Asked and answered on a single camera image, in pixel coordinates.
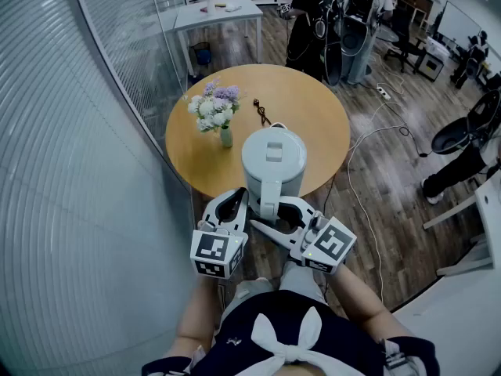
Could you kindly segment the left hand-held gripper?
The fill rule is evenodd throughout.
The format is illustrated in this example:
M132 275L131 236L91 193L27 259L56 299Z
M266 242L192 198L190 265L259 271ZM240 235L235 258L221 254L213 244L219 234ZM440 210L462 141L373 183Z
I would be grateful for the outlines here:
M193 231L190 249L193 268L199 275L225 280L232 276L248 241L243 232L248 202L248 190L240 187L207 204L203 221Z

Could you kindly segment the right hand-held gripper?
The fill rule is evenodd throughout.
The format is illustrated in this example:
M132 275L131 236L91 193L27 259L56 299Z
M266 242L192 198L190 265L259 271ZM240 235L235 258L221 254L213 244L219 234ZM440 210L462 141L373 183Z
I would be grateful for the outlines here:
M259 220L250 224L279 246L290 252L290 257L304 267L326 274L334 274L344 262L357 237L335 217L327 219L300 197L281 196L279 218L290 226L298 226L285 233Z

